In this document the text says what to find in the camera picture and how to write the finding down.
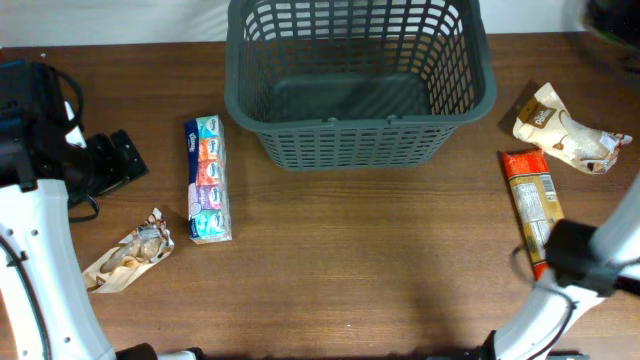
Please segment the orange spaghetti package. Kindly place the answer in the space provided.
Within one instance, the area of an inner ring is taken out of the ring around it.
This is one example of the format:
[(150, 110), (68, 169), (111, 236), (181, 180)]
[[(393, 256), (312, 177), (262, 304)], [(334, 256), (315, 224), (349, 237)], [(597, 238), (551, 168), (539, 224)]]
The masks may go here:
[(544, 152), (502, 152), (507, 182), (514, 200), (535, 280), (546, 269), (545, 245), (555, 224), (564, 218)]

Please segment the grey plastic basket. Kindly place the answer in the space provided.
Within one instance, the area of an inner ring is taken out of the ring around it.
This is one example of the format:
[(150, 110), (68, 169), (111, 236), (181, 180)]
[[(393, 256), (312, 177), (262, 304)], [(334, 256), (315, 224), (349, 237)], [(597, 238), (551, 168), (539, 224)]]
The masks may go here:
[(232, 0), (228, 113), (290, 171), (415, 166), (496, 97), (478, 0)]

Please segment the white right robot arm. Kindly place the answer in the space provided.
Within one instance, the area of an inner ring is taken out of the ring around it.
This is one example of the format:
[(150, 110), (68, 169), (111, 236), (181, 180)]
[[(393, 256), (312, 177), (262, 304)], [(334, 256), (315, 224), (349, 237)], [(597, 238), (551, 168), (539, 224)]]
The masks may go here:
[(632, 138), (575, 121), (550, 83), (521, 107), (514, 136), (531, 149), (502, 153), (533, 274), (525, 305), (490, 333), (471, 359), (550, 359), (556, 342), (583, 314), (617, 291), (639, 292), (639, 185), (632, 184), (600, 227), (565, 218), (546, 158), (589, 175), (616, 163)]

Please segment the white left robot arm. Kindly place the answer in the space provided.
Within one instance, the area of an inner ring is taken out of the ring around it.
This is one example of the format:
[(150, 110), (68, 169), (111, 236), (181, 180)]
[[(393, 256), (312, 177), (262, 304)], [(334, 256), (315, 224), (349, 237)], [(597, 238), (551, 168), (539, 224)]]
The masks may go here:
[(73, 79), (19, 60), (1, 67), (1, 296), (22, 359), (153, 359), (147, 343), (115, 350), (89, 301), (167, 258), (162, 214), (150, 216), (87, 269), (79, 266), (69, 211), (144, 176), (128, 134), (85, 137)]

